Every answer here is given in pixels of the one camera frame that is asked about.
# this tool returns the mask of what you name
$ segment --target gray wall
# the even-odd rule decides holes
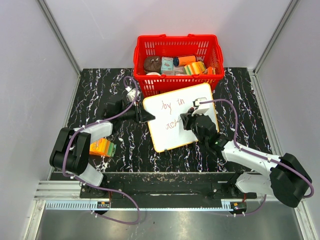
[[[320,1],[300,1],[258,73],[284,152],[298,157],[315,188],[307,200],[320,234]]]
[[[22,235],[77,76],[35,0],[0,1],[0,238]]]
[[[290,0],[46,0],[81,68],[131,68],[139,35],[215,34],[253,68]]]

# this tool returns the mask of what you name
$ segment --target marble pattern surface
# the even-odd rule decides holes
[[[68,127],[77,128],[101,118],[111,96],[125,96],[125,76],[132,68],[84,69],[75,95]],[[238,113],[237,140],[243,145],[271,153],[270,143],[246,68],[225,68],[225,77],[213,91],[214,99],[230,100]],[[219,129],[232,137],[235,115],[226,103],[216,103]],[[147,123],[123,121],[120,129],[108,137],[117,144],[114,157],[91,156],[90,162],[101,172],[236,172],[249,171],[224,159],[217,159],[202,146],[188,145],[157,153]]]

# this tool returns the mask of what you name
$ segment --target whiteboard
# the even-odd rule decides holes
[[[155,116],[154,120],[148,121],[148,126],[156,152],[161,153],[198,141],[191,130],[184,130],[180,118],[180,114],[193,107],[193,101],[198,98],[213,100],[208,83],[150,96],[143,100],[144,109]],[[215,106],[213,103],[207,104],[210,108],[204,115],[211,118],[219,131]]]

